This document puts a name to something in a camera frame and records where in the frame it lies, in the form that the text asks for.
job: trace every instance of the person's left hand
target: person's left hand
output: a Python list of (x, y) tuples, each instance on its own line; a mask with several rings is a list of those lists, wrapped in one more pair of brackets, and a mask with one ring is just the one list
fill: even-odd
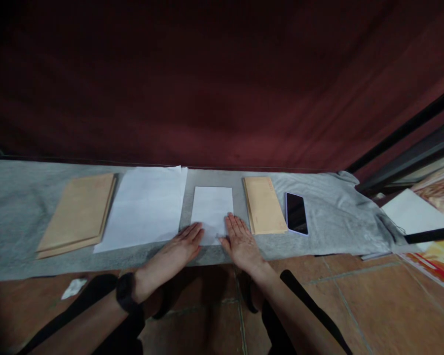
[(158, 287), (170, 280), (201, 250), (202, 223), (193, 223), (171, 239), (158, 254), (135, 273), (137, 301), (146, 300)]

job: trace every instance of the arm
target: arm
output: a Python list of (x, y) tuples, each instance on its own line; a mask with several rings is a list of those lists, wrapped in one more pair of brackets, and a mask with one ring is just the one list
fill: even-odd
[[(202, 224), (194, 223), (138, 269), (135, 273), (135, 301), (147, 300), (158, 287), (193, 260), (199, 254), (203, 235)], [(91, 354), (127, 316), (118, 304), (114, 290), (51, 335), (31, 354)]]
[(344, 350), (306, 305), (262, 258), (244, 221), (231, 213), (225, 220), (228, 238), (221, 238), (235, 265), (249, 274), (278, 316), (294, 348), (300, 353), (342, 354)]

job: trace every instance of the stack of paper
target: stack of paper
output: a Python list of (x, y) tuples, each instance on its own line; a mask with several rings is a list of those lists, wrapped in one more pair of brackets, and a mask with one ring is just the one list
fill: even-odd
[(231, 187), (201, 187), (194, 190), (191, 223), (202, 222), (204, 237), (201, 245), (220, 245), (217, 237), (225, 237), (224, 218), (233, 213)]
[(37, 258), (63, 254), (102, 239), (115, 178), (113, 174), (73, 179), (37, 249)]
[(173, 238), (179, 230), (186, 179), (187, 168), (180, 166), (127, 171), (94, 253)]
[(276, 234), (288, 230), (273, 183), (269, 177), (245, 177), (248, 217), (253, 234)]

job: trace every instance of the tiled floor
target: tiled floor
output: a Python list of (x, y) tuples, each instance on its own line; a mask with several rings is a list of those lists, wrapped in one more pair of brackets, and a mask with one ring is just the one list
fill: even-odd
[[(444, 289), (395, 256), (369, 262), (304, 256), (271, 264), (293, 272), (355, 354), (444, 354)], [(267, 354), (260, 313), (245, 308), (236, 274), (231, 265), (184, 269), (175, 279), (180, 295), (173, 310), (149, 320), (140, 335), (145, 354)], [(0, 349), (16, 352), (64, 311), (75, 297), (60, 296), (80, 276), (0, 283)]]

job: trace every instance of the brown envelope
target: brown envelope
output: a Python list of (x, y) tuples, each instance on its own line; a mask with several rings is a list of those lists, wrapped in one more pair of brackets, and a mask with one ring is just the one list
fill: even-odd
[(113, 174), (71, 180), (38, 246), (38, 258), (83, 248), (90, 240), (99, 243), (114, 185)]
[(245, 177), (250, 228), (253, 234), (276, 234), (288, 230), (273, 183), (269, 177)]
[(55, 255), (59, 255), (59, 254), (64, 254), (73, 250), (77, 250), (77, 249), (81, 249), (81, 248), (85, 248), (91, 245), (96, 245), (98, 243), (100, 243), (102, 241), (102, 236), (104, 234), (104, 229), (105, 229), (105, 223), (107, 222), (107, 216), (109, 215), (109, 209), (110, 209), (110, 202), (112, 199), (112, 195), (113, 195), (113, 188), (115, 187), (115, 182), (116, 179), (113, 179), (112, 182), (112, 187), (110, 188), (110, 194), (109, 194), (109, 198), (107, 199), (107, 206), (105, 208), (105, 215), (104, 215), (104, 220), (102, 222), (102, 226), (100, 229), (100, 233), (97, 237), (94, 238), (89, 238), (89, 239), (85, 239), (81, 242), (75, 242), (63, 247), (58, 247), (58, 248), (54, 248), (54, 249), (49, 249), (49, 250), (45, 250), (45, 251), (40, 251), (38, 252), (38, 255), (36, 256), (36, 259), (44, 259), (50, 256), (55, 256)]

